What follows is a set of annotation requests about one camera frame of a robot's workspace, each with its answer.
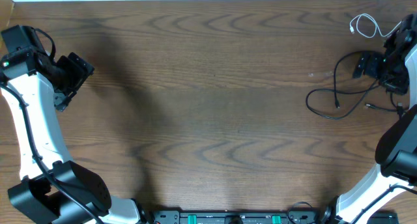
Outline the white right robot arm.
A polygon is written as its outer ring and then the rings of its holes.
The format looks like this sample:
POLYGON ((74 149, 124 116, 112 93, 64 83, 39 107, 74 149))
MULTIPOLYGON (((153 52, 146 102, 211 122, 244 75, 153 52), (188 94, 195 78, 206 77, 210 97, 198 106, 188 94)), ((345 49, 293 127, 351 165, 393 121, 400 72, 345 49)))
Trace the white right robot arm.
POLYGON ((347 193, 336 197, 321 223, 389 221, 377 211, 395 196, 416 193, 416 15, 409 14, 386 35, 384 54, 363 52, 355 73, 367 74, 388 91, 409 94, 409 108, 399 106, 399 120, 381 137, 375 164, 347 193))

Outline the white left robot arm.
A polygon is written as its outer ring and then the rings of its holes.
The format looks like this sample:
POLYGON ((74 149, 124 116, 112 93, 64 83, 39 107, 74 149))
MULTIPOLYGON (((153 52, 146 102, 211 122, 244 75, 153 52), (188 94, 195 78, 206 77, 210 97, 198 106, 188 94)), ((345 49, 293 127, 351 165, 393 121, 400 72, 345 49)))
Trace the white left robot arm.
POLYGON ((20 182, 8 190, 12 206, 35 223, 144 223, 132 199, 112 196, 103 179, 77 164, 57 119, 94 72, 75 53, 46 51, 40 29, 16 25, 1 32, 1 93, 20 147, 20 182))

